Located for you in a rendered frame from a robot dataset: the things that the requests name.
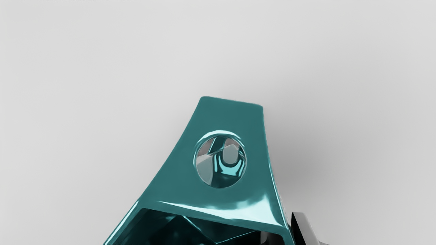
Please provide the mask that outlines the teal faceted mug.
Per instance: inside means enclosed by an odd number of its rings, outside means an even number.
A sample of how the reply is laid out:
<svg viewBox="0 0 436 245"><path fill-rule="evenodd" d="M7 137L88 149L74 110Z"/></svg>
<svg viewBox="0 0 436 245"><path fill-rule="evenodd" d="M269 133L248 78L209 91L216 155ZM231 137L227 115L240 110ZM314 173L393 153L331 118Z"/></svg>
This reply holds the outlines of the teal faceted mug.
<svg viewBox="0 0 436 245"><path fill-rule="evenodd" d="M103 245L296 245L261 105L204 96Z"/></svg>

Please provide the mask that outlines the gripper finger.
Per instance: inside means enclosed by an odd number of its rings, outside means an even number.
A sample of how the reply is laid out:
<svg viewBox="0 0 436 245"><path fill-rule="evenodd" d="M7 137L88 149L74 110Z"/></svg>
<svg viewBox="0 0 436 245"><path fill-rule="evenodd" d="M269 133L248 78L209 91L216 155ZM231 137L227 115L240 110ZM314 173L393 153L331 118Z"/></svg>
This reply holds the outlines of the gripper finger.
<svg viewBox="0 0 436 245"><path fill-rule="evenodd" d="M295 245L321 245L307 218L302 212L293 212L291 216L291 231Z"/></svg>

